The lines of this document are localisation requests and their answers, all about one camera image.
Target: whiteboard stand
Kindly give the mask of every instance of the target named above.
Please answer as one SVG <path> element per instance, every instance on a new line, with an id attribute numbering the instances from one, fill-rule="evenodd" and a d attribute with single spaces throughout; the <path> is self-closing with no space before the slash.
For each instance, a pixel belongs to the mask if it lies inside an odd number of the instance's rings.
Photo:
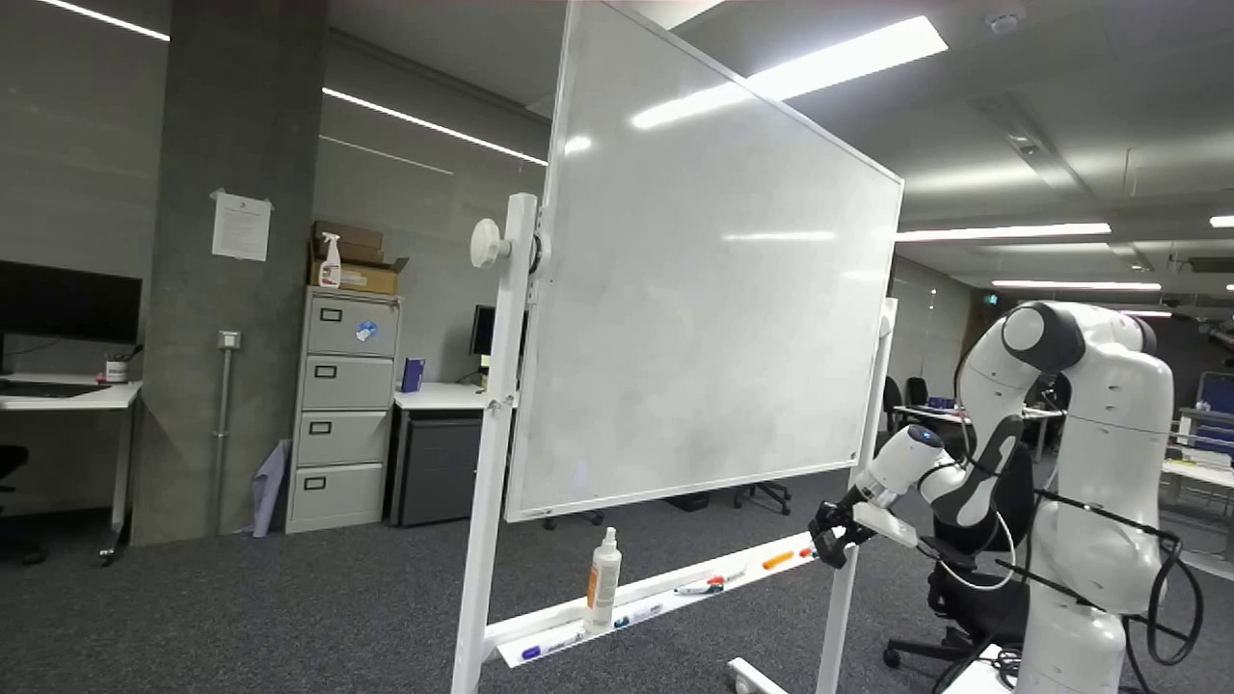
<path id="1" fill-rule="evenodd" d="M 503 533 L 503 490 L 505 490 L 505 470 L 509 470 L 509 438 L 514 438 L 514 407 L 517 407 L 517 374 L 521 374 L 521 336 L 524 336 L 524 312 L 528 312 L 528 285 L 531 285 L 531 260 L 536 260 L 536 197 L 517 191 L 505 203 L 505 239 L 486 239 L 494 253 L 474 253 L 474 257 L 503 257 L 503 285 L 497 285 L 497 325 L 494 325 L 494 361 L 490 361 L 490 394 L 486 394 L 486 420 L 481 420 L 481 438 L 478 438 L 478 483 L 474 483 L 474 501 L 472 501 L 472 533 L 467 533 L 467 568 L 463 568 L 463 598 L 460 598 L 460 637 L 455 637 L 455 668 L 453 668 L 453 694 L 474 694 L 481 677 L 481 663 L 497 651 L 497 637 L 509 638 L 524 632 L 544 632 L 544 627 L 562 627 L 577 620 L 584 601 L 553 606 L 528 616 L 514 616 L 503 623 L 490 623 L 490 598 L 494 598 L 494 569 L 497 569 L 497 533 Z M 874 433 L 878 433 L 878 394 L 887 379 L 887 357 L 892 357 L 892 327 L 893 327 L 893 300 L 882 307 L 882 327 L 878 327 L 878 352 L 874 352 L 874 379 L 866 388 L 866 417 L 863 417 L 863 438 L 855 449 L 855 466 L 866 466 L 874 449 Z M 815 556 L 802 550 L 810 543 L 810 533 L 771 538 L 725 559 L 695 564 L 671 574 L 656 574 L 634 586 L 616 588 L 616 609 L 636 606 L 639 598 L 656 598 L 680 582 L 704 577 L 720 564 L 733 559 L 755 559 L 755 556 L 792 556 L 771 574 L 810 568 Z M 833 606 L 824 620 L 824 642 L 820 642 L 820 669 L 819 669 L 819 690 L 833 694 L 842 677 L 842 658 L 845 658 L 845 632 L 848 632 L 848 606 L 854 606 L 854 582 L 855 582 L 855 556 L 845 569 L 833 577 Z M 752 677 L 761 669 L 733 668 L 746 676 L 746 682 L 765 682 L 775 685 L 771 677 Z"/>
<path id="2" fill-rule="evenodd" d="M 486 668 L 486 623 L 497 569 L 503 484 L 509 466 L 509 420 L 517 407 L 517 352 L 524 336 L 531 272 L 536 197 L 514 191 L 505 203 L 505 269 L 497 285 L 490 403 L 478 434 L 478 476 L 472 501 L 467 568 L 460 598 L 453 694 L 474 694 Z"/>
<path id="3" fill-rule="evenodd" d="M 863 434 L 861 434 L 861 449 L 855 449 L 855 470 L 854 476 L 874 460 L 878 446 L 878 417 L 882 417 L 882 380 L 887 380 L 887 366 L 892 366 L 892 339 L 893 339 L 893 312 L 900 300 L 887 295 L 882 307 L 882 327 L 878 327 L 878 366 L 874 366 L 874 380 L 873 380 L 873 398 L 866 398 L 866 412 L 863 412 Z M 842 690 L 842 668 L 845 668 L 845 638 L 848 638 L 848 613 L 854 613 L 854 586 L 855 586 L 855 559 L 861 546 L 848 546 L 848 564 L 833 574 L 833 592 L 824 601 L 824 632 L 820 632 L 820 658 L 819 658 L 819 694 L 836 694 Z"/>

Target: white robot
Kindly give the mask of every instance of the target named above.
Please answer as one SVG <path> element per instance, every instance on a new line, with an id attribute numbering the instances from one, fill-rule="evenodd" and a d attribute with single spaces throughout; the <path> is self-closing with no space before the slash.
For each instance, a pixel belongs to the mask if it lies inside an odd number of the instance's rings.
<path id="1" fill-rule="evenodd" d="M 1140 616 L 1161 588 L 1161 533 L 1152 528 L 1172 420 L 1172 368 L 1147 354 L 1150 339 L 1139 321 L 1090 303 L 1016 307 L 973 348 L 959 368 L 973 460 L 956 461 L 923 426 L 893 433 L 854 490 L 815 515 L 819 556 L 845 568 L 845 546 L 887 535 L 942 559 L 887 505 L 917 490 L 946 523 L 973 528 L 987 519 L 1026 394 L 1041 374 L 1059 374 L 1072 386 L 1072 399 L 1058 456 L 1058 496 L 1041 496 L 1028 568 L 1017 574 L 1028 577 L 1017 690 L 1120 694 L 1123 616 Z"/>

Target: bottle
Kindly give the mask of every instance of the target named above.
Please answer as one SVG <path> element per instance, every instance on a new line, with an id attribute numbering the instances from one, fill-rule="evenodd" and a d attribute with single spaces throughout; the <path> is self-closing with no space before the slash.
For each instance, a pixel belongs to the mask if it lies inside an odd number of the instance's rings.
<path id="1" fill-rule="evenodd" d="M 315 285 L 320 290 L 338 290 L 345 285 L 338 233 L 320 232 L 320 239 L 325 239 L 325 260 L 315 269 Z"/>
<path id="2" fill-rule="evenodd" d="M 614 601 L 621 577 L 616 528 L 605 528 L 605 538 L 591 556 L 585 574 L 585 632 L 614 627 Z"/>

